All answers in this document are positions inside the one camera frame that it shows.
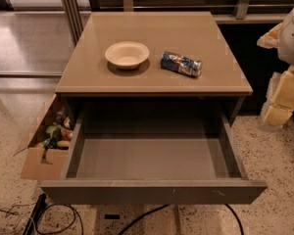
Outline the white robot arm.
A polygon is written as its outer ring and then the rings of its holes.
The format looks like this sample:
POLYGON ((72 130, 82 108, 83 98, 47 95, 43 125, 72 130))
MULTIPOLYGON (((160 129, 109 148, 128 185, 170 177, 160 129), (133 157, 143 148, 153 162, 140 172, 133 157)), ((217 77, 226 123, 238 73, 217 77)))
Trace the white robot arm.
POLYGON ((294 113, 294 8, 282 23, 261 36, 257 45, 275 48, 278 58, 290 67, 283 73, 275 72, 261 110, 262 126, 269 130, 282 128, 294 113))

